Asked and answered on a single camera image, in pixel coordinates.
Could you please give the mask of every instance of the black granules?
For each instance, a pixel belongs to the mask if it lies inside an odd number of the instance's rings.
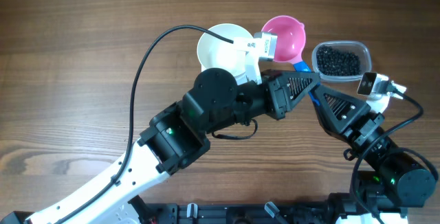
[[[342,52],[329,46],[321,46],[316,52],[318,68],[327,76],[360,75],[359,56],[353,52]]]

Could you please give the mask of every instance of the blue handle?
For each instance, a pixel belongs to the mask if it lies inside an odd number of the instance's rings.
[[[307,63],[305,63],[305,61],[295,63],[294,69],[299,72],[311,72],[309,66],[307,65]],[[309,92],[309,96],[311,98],[311,101],[315,102],[315,104],[317,104],[318,106],[320,105],[319,101],[312,96],[311,92]]]

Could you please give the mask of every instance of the pink bowl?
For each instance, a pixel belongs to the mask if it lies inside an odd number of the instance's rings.
[[[278,35],[275,49],[275,62],[299,63],[305,46],[304,24],[294,17],[280,15],[270,19],[261,29]]]

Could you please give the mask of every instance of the wood grain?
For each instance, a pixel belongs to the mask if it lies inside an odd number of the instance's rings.
[[[135,70],[164,30],[236,23],[254,33],[280,14],[305,24],[307,63],[320,42],[365,43],[373,70],[407,86],[426,111],[393,139],[440,167],[440,0],[0,0],[0,216],[61,200],[123,153]],[[192,86],[200,35],[176,32],[151,54],[137,88],[136,133]],[[354,95],[357,83],[329,86]],[[384,127],[414,112],[393,101]],[[212,140],[202,158],[142,196],[161,203],[264,203],[348,191],[347,146],[319,127],[310,101],[285,120],[258,122],[255,138]],[[410,220],[434,223],[439,211],[437,190],[423,209],[410,210]]]

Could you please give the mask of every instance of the clear plastic container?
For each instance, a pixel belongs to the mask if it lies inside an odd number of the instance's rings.
[[[360,62],[360,75],[357,76],[328,76],[319,71],[318,60],[316,58],[316,52],[322,45],[338,49],[343,52],[353,52],[359,56]],[[321,80],[325,82],[350,82],[360,80],[365,72],[371,71],[371,57],[369,49],[361,42],[357,41],[329,41],[320,43],[313,49],[311,53],[311,64],[313,70],[320,74]]]

